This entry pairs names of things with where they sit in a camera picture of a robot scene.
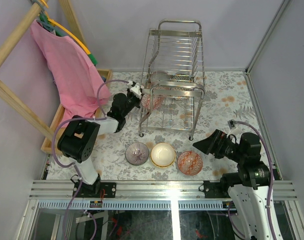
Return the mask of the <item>orange red patterned bowl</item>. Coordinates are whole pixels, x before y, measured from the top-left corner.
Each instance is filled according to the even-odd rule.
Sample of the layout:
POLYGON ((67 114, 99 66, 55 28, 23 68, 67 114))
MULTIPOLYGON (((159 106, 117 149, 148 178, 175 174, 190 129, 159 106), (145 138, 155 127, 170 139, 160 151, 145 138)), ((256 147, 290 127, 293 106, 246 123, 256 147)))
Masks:
POLYGON ((177 160, 178 169, 187 176, 197 175, 203 168, 203 160, 199 154, 194 151, 185 151, 181 153, 177 160))

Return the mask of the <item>red diamond patterned bowl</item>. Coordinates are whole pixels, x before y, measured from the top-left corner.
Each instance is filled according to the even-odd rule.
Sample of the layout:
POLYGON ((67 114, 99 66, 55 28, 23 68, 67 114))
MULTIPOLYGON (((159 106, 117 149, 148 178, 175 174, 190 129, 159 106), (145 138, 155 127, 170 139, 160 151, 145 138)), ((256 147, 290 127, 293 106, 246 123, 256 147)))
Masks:
POLYGON ((141 99, 141 105, 146 108, 150 109, 152 107, 152 110, 158 109, 164 101, 164 97, 159 95, 153 95, 151 98, 150 94, 145 94, 141 99))

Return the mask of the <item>cream bowl orange rim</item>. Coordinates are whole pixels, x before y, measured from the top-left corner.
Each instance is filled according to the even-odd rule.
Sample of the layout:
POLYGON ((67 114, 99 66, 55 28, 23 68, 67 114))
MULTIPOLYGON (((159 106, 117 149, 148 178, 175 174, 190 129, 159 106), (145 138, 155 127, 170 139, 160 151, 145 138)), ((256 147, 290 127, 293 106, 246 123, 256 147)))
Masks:
POLYGON ((167 168, 176 160, 174 148, 165 142, 156 144, 150 153, 152 163, 158 168, 167 168))

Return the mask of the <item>blue patterned bowl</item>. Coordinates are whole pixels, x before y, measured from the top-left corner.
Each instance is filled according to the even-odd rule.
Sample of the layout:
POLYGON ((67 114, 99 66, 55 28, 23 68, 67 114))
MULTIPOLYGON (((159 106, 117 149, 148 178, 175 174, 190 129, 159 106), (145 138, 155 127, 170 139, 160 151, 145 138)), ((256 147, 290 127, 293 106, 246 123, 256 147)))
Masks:
POLYGON ((175 81, 175 82, 188 82, 188 83, 193 82, 193 78, 183 72, 177 72, 177 73, 173 74, 173 76, 171 77, 171 80, 175 81))

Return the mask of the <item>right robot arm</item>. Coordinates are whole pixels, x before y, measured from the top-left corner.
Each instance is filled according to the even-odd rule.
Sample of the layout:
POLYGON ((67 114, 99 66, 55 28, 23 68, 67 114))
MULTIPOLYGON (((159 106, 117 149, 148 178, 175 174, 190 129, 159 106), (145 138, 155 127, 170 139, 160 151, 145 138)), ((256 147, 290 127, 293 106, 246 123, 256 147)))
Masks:
POLYGON ((237 163, 237 172, 225 173, 215 184, 215 196, 230 197, 241 228, 233 225, 243 240, 281 240, 283 238, 274 207, 273 173, 261 161, 262 140, 246 132, 233 142, 223 131, 215 130, 193 147, 216 159, 228 158, 237 163))

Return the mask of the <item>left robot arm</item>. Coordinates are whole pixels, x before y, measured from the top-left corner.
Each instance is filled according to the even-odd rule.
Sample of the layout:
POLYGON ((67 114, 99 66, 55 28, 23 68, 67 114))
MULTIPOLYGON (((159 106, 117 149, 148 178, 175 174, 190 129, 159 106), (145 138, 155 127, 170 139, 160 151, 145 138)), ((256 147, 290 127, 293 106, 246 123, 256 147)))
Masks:
POLYGON ((73 194, 77 198, 114 198, 117 184, 101 182, 100 174, 95 170, 91 154, 98 135, 117 133, 126 123, 126 116, 139 108, 141 97, 131 91, 118 93, 107 117, 85 119, 78 115, 72 117, 57 142, 57 149, 72 161, 77 174, 70 180, 74 184, 73 194))

